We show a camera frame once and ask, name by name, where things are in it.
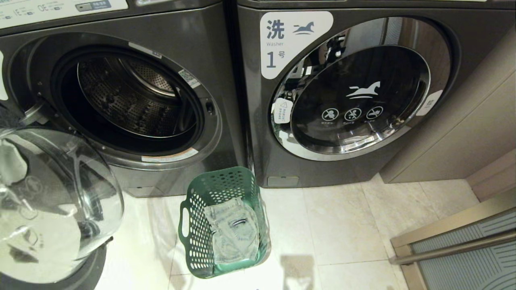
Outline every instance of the green laundry basket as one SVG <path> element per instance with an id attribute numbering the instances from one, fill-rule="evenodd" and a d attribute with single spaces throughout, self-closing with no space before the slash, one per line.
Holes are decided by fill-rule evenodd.
<path id="1" fill-rule="evenodd" d="M 257 217 L 260 245 L 254 260 L 231 264 L 214 264 L 212 232 L 204 216 L 204 207 L 241 197 L 254 209 Z M 188 236 L 183 236 L 183 211 L 188 210 L 190 224 Z M 260 197 L 260 188 L 253 173 L 244 167 L 233 167 L 207 172 L 196 177 L 188 186 L 186 200 L 181 203 L 179 239 L 185 246 L 186 264 L 198 278 L 211 278 L 260 264 L 267 256 L 269 233 Z"/>

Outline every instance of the control panel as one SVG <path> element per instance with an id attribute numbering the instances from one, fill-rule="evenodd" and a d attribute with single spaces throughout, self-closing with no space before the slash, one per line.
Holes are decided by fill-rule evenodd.
<path id="1" fill-rule="evenodd" d="M 0 29 L 127 8 L 126 0 L 0 0 Z"/>

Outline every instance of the tile floor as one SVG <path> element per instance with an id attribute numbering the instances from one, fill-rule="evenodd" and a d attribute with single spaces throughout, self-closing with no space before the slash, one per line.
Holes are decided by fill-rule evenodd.
<path id="1" fill-rule="evenodd" d="M 125 196 L 97 290 L 408 289 L 390 239 L 478 203 L 464 180 L 262 189 L 272 251 L 265 263 L 215 277 L 189 274 L 177 238 L 184 196 Z"/>

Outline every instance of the washing machine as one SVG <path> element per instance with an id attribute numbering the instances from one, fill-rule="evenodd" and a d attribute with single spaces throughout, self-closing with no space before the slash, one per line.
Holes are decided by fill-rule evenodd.
<path id="1" fill-rule="evenodd" d="M 137 197 L 245 165 L 220 0 L 6 0 L 0 105 L 88 138 Z"/>
<path id="2" fill-rule="evenodd" d="M 370 180 L 514 25 L 514 1 L 237 5 L 263 187 Z"/>

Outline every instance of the round glass window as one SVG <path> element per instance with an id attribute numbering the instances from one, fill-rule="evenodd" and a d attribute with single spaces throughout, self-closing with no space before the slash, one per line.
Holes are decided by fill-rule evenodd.
<path id="1" fill-rule="evenodd" d="M 311 151 L 347 153 L 389 137 L 424 100 L 429 69 L 415 51 L 377 46 L 334 62 L 298 95 L 291 127 Z"/>

